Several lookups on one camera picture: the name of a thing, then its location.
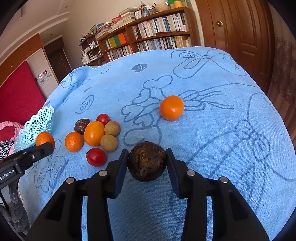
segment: green book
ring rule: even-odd
[[[116,43],[115,43],[115,40],[114,40],[113,37],[112,37],[112,38],[109,38],[109,42],[110,42],[110,44],[111,44],[111,48],[116,47]]]
[[[116,46],[121,45],[118,35],[114,36],[114,40],[115,40]]]

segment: leopard print fabric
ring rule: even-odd
[[[13,140],[6,140],[0,142],[0,162],[2,159],[8,156],[8,153],[14,144]]]

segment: patterned curtain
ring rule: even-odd
[[[275,33],[275,59],[268,98],[284,120],[296,149],[296,40],[284,20],[269,5]]]

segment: picture frame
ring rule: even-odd
[[[153,12],[153,8],[148,9],[148,13],[149,13],[149,15],[153,14],[153,13],[154,13],[154,12]]]
[[[96,24],[92,26],[92,28],[89,30],[89,35],[95,34],[96,33]]]
[[[141,17],[142,17],[142,11],[141,10],[135,11],[135,19],[139,19]]]

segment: brown door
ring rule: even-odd
[[[57,49],[47,57],[58,81],[61,82],[72,71],[63,49]]]
[[[274,29],[266,0],[196,0],[205,46],[227,51],[267,93]]]

